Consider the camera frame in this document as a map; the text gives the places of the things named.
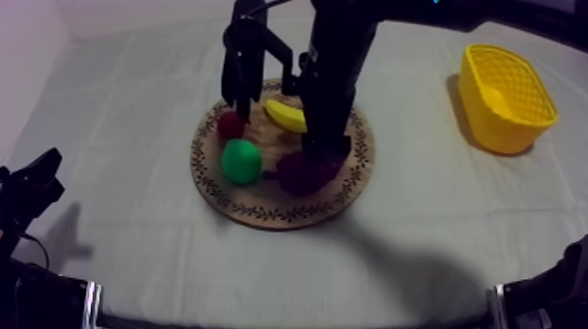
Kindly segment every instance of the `black cable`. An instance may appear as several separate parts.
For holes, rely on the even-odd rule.
[[[271,7],[277,6],[279,4],[285,4],[285,3],[289,2],[289,1],[290,0],[274,0],[274,1],[270,2],[270,3],[264,3],[263,5],[261,5],[261,6],[257,7],[257,8],[254,8],[252,10],[250,10],[247,13],[246,16],[255,16],[255,15],[259,14],[262,11],[268,10]]]
[[[34,237],[32,235],[28,235],[27,233],[24,233],[21,236],[23,238],[25,238],[26,240],[36,242],[38,244],[38,246],[41,247],[41,250],[43,250],[43,255],[45,256],[45,270],[49,270],[49,266],[50,266],[49,253],[47,253],[47,250],[43,246],[43,243],[41,243],[41,241],[39,241],[39,239],[37,239],[36,237]]]

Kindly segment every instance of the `toy fruit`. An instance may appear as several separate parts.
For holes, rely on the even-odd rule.
[[[220,166],[225,177],[232,183],[246,185],[259,178],[262,154],[250,141],[231,139],[225,145]]]
[[[236,112],[228,111],[220,116],[216,129],[221,138],[241,138],[245,131],[245,120],[241,119]]]
[[[268,100],[265,108],[268,115],[282,128],[294,132],[306,132],[305,113],[298,108],[291,108],[279,101]]]

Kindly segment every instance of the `gray cloth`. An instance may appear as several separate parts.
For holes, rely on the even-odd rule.
[[[304,51],[312,11],[278,11],[290,12],[270,27]],[[241,327],[455,319],[588,232],[588,56],[497,24],[379,27],[356,100],[375,134],[374,174],[341,218],[289,233],[224,219],[194,187],[189,154],[221,98],[225,27],[203,18],[76,44],[11,157],[14,169],[53,146],[64,154],[66,194],[30,234],[53,270],[103,284],[107,311]],[[528,58],[559,110],[524,156],[488,154],[460,132],[456,74],[472,42]],[[280,72],[268,59],[265,76]],[[35,248],[17,254],[40,261]]]

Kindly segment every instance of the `red fruit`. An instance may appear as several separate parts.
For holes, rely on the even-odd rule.
[[[245,121],[234,111],[225,112],[220,116],[216,129],[221,138],[241,138],[245,131]]]

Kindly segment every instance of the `white wall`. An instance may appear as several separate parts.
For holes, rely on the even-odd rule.
[[[84,39],[148,25],[195,19],[228,22],[235,0],[58,0],[70,32]],[[272,18],[288,17],[286,11],[313,13],[310,0],[294,0],[272,10]]]
[[[0,164],[68,40],[55,0],[0,0]]]

